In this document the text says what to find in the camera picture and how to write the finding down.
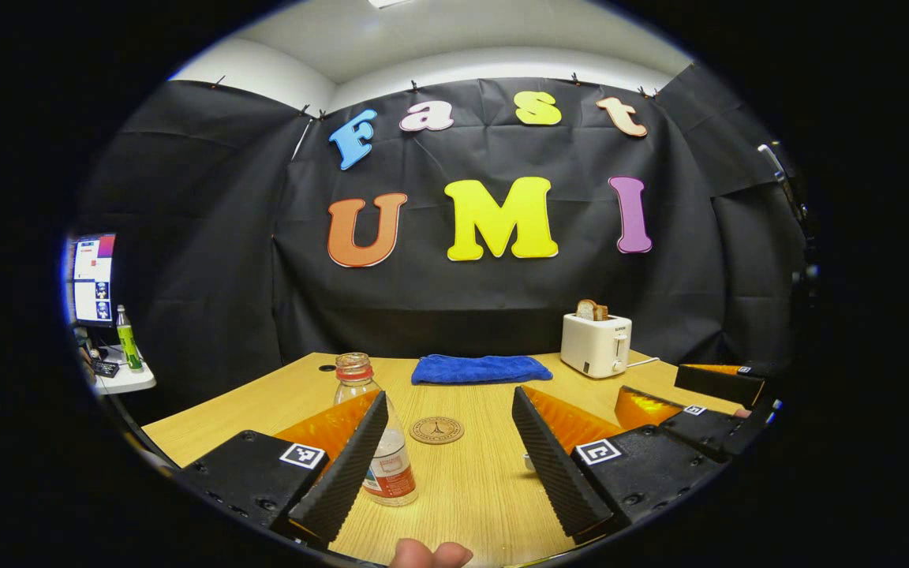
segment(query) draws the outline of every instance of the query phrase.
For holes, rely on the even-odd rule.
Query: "wooden table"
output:
[[[590,379],[567,366],[558,353],[537,355],[552,371],[549,381],[527,383],[538,391],[576,404],[605,420],[613,413],[620,386],[679,404],[698,404],[734,413],[739,404],[675,388],[675,367],[652,362],[608,379]],[[647,359],[630,352],[630,362]],[[232,435],[250,428],[274,435],[331,405],[339,382],[318,371],[335,355],[311,353],[246,385],[163,418],[144,428],[181,467]],[[469,566],[501,566],[570,550],[537,474],[526,470],[524,446],[511,418],[515,386],[412,385],[415,359],[371,358],[375,378],[388,392],[406,428],[422,417],[453,417],[465,425],[457,442],[430,446],[406,433],[419,499],[404,507],[357,497],[331,549],[387,565],[400,538],[422,540],[434,549],[453,540],[475,552]]]

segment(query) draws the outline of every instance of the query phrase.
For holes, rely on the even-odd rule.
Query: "white toaster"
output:
[[[627,371],[633,334],[634,323],[625,317],[592,321],[567,313],[559,358],[593,379],[618,375]]]

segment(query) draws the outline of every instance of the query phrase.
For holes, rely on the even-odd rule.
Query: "bottle label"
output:
[[[138,358],[136,338],[133,337],[133,327],[119,326],[118,338],[122,340],[122,349],[125,352],[125,359],[129,360],[129,369],[141,369],[142,362]]]
[[[375,456],[371,460],[364,488],[379,497],[401,497],[416,488],[405,443],[393,454]]]

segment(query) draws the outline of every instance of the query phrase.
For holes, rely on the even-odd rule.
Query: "blue towel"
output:
[[[548,381],[552,373],[531,357],[423,357],[412,372],[412,384],[523,383]]]

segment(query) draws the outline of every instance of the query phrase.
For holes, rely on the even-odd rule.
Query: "cork coaster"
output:
[[[465,427],[454,418],[422,418],[412,424],[409,434],[422,443],[451,443],[465,434]]]

